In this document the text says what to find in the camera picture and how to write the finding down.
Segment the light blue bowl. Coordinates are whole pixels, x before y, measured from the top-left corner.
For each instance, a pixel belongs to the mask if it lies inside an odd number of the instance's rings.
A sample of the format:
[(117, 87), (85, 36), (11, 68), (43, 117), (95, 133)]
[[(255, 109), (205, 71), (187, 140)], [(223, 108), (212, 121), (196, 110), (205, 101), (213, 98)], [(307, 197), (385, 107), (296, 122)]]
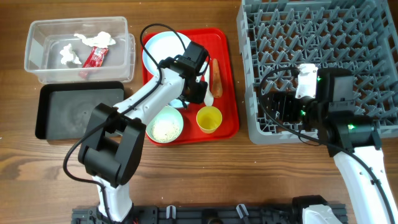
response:
[(174, 99), (169, 103), (169, 106), (176, 108), (176, 109), (181, 109), (181, 108), (185, 108), (187, 109), (188, 105), (190, 103), (181, 99)]

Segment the yellow plastic cup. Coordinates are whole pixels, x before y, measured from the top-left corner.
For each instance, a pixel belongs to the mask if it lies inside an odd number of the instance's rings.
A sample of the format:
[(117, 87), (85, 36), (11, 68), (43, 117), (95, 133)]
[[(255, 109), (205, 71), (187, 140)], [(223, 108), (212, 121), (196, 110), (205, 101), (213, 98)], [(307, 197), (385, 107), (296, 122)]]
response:
[(197, 125), (205, 134), (215, 132), (220, 127), (222, 120), (221, 111), (214, 106), (204, 106), (196, 116)]

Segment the green bowl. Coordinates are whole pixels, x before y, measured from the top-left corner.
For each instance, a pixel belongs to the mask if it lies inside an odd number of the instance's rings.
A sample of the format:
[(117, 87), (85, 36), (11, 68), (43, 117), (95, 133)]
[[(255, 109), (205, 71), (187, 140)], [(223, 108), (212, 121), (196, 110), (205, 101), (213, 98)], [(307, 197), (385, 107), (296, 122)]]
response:
[(165, 106), (154, 117), (154, 119), (147, 125), (146, 134), (148, 135), (149, 139), (153, 140), (153, 137), (152, 137), (152, 135), (150, 133), (150, 130), (151, 130), (152, 126), (153, 126), (154, 121), (157, 120), (157, 119), (167, 119), (167, 120), (174, 120), (174, 121), (178, 122), (180, 124), (180, 126), (181, 126), (180, 134), (182, 133), (182, 131), (183, 131), (183, 117), (182, 117), (181, 113), (177, 109), (175, 109), (173, 107)]

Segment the white rice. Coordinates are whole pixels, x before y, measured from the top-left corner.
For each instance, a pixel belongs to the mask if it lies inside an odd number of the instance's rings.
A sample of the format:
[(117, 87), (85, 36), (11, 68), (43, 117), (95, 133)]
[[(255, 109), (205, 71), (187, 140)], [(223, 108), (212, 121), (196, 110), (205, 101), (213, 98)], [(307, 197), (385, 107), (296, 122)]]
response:
[(174, 120), (157, 119), (154, 121), (150, 133), (153, 140), (159, 143), (172, 142), (178, 138), (181, 126)]

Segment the red sauce packet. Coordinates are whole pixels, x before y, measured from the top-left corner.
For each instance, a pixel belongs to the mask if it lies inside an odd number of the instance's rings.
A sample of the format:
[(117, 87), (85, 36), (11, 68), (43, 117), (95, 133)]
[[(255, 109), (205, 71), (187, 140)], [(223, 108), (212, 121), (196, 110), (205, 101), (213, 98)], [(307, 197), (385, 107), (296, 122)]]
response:
[(83, 70), (78, 74), (79, 77), (87, 79), (92, 73), (96, 73), (96, 70), (90, 70), (90, 68), (101, 67), (108, 52), (108, 48), (93, 47), (91, 53), (82, 66)]

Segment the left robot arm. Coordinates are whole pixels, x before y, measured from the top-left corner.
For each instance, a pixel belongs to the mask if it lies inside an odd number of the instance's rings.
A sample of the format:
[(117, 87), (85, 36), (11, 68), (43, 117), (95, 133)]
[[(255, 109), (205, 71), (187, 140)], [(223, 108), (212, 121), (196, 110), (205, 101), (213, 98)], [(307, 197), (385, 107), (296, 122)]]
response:
[(159, 74), (115, 107), (103, 103), (90, 116), (84, 136), (74, 145), (78, 162), (92, 176), (100, 204), (100, 223), (132, 223), (128, 182), (138, 168), (147, 125), (172, 100), (200, 104), (207, 82), (196, 81), (208, 51), (190, 42), (183, 54), (159, 62)]

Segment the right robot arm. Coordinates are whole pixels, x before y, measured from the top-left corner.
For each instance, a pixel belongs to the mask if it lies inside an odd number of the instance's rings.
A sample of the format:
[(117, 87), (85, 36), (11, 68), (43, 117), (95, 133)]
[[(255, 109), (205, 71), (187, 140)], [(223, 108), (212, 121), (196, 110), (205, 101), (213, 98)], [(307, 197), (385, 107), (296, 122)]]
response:
[(265, 115), (282, 129), (324, 145), (343, 177), (358, 223), (397, 223), (381, 138), (372, 118), (355, 114), (354, 76), (344, 68), (289, 67), (295, 92), (264, 93)]

